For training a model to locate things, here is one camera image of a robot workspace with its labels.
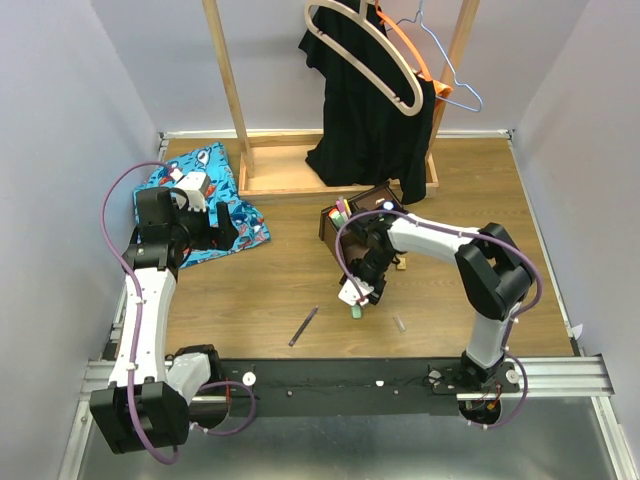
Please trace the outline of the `mint green highlighter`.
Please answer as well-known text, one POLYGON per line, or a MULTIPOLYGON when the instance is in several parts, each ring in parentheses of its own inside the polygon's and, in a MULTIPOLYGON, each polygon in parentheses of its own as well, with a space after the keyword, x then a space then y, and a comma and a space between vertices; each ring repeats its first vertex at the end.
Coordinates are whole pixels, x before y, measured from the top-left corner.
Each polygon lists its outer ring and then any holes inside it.
POLYGON ((335 213, 334 215, 331 215, 330 218, 334 223, 334 225, 336 226, 337 230, 339 230, 346 222, 346 220, 343 218, 343 216, 340 213, 335 213))

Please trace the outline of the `yellow white marker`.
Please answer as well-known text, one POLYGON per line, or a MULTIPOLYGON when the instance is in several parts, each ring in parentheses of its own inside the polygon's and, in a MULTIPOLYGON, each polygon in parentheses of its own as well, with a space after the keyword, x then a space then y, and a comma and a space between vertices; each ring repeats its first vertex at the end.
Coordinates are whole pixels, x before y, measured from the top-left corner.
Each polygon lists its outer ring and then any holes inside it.
POLYGON ((351 211, 351 207, 350 207, 350 205, 349 205, 349 203, 348 203, 347 199, 344 199, 344 198, 343 198, 343 199, 342 199, 342 203, 343 203, 343 205, 344 205, 344 210, 345 210, 345 212, 346 212, 347 216, 350 218, 350 217, 352 216, 352 211, 351 211))

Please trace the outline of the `purple thin pen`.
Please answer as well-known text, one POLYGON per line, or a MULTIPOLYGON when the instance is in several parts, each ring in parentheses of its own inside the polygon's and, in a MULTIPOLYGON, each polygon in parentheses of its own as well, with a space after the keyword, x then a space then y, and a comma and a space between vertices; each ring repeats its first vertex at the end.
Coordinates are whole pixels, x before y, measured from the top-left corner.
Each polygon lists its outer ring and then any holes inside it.
POLYGON ((297 343, 297 341, 299 340, 299 338, 301 337, 301 335, 303 334, 305 329, 309 326, 309 324, 311 323, 312 319, 317 314, 318 310, 319 310, 319 305, 316 305, 310 311, 310 313, 307 315, 307 317, 304 319, 304 321, 301 323, 301 325, 298 327, 298 329, 296 330, 296 332, 292 336, 291 340, 288 342, 288 346, 289 347, 294 347, 294 345, 297 343))

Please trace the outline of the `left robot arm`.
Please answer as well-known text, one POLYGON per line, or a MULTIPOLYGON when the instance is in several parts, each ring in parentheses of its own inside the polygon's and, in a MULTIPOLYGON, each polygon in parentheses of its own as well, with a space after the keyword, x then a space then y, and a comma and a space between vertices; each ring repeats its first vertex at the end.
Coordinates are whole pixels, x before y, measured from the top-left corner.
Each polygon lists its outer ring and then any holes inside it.
POLYGON ((200 188, 154 187, 135 195, 136 226, 124 252, 125 317, 115 365, 105 388, 90 395, 90 411, 115 454, 185 443, 197 393, 223 380, 214 346, 179 349, 165 364, 168 314, 179 270, 196 250, 228 250, 238 231, 228 207, 209 208, 200 188))

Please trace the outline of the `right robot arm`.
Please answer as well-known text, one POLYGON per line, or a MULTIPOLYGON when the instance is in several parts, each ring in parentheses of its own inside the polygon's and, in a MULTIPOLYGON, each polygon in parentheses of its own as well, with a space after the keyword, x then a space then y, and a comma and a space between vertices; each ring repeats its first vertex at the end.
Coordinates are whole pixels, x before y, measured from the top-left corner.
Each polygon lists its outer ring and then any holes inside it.
POLYGON ((456 382, 474 392, 493 384, 504 362, 510 322, 537 280, 536 270, 504 227, 489 223, 481 229, 457 228, 377 210, 361 213, 347 230, 367 248, 363 257, 341 264, 338 297, 352 307, 381 299, 386 271, 400 253, 418 253, 457 267, 475 320, 456 382))

